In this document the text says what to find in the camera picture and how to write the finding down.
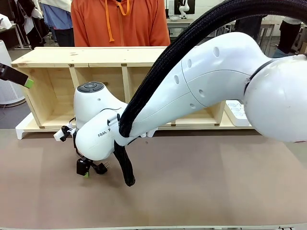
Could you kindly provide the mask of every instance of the gray button pad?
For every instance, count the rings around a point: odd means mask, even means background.
[[[83,85],[80,85],[77,90],[84,93],[92,93],[92,92],[98,92],[102,90],[105,87],[105,85],[101,82],[97,81],[90,81]]]

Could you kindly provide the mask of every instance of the hoodie drawstring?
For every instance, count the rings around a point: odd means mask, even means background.
[[[124,9],[123,9],[123,7],[122,7],[120,2],[117,2],[116,4],[120,8],[120,11],[121,11],[122,15],[126,16],[126,15],[130,14],[130,0],[127,0],[127,12],[126,13],[124,12]],[[106,25],[107,25],[107,30],[109,32],[110,42],[114,42],[115,40],[113,38],[112,31],[111,31],[111,24],[110,24],[110,17],[109,17],[109,8],[108,8],[108,5],[107,5],[107,0],[105,0],[105,5],[106,5]]]

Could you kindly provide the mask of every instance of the shelf top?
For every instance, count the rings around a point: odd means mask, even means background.
[[[151,67],[165,50],[152,47],[38,47],[12,62],[15,68]]]

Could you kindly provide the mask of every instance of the white cylinder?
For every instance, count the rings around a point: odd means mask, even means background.
[[[0,63],[11,66],[11,62],[9,52],[0,40]],[[13,104],[23,99],[24,95],[19,85],[8,80],[0,80],[0,104]]]

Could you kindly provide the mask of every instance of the wooden cabinet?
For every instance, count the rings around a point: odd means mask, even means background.
[[[110,92],[129,102],[164,47],[37,48],[12,66],[34,80],[25,96],[37,125],[61,128],[74,117],[75,88],[103,82]],[[165,129],[205,129],[219,126],[224,102],[164,125]]]

